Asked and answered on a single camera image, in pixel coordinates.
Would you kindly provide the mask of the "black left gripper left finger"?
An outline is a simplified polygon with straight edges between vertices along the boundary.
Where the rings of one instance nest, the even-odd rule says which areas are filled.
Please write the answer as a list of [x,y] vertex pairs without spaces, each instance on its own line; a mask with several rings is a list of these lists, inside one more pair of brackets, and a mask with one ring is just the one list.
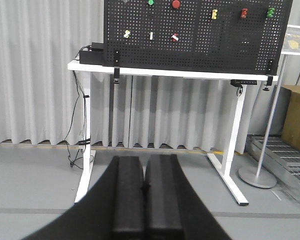
[[114,156],[73,207],[27,240],[144,239],[143,168],[136,156]]

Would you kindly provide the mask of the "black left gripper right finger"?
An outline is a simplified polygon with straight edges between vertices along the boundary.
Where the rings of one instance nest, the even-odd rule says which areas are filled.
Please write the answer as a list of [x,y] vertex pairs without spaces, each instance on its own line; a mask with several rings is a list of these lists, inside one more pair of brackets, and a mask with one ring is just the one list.
[[175,154],[152,155],[145,184],[146,239],[230,239],[193,189]]

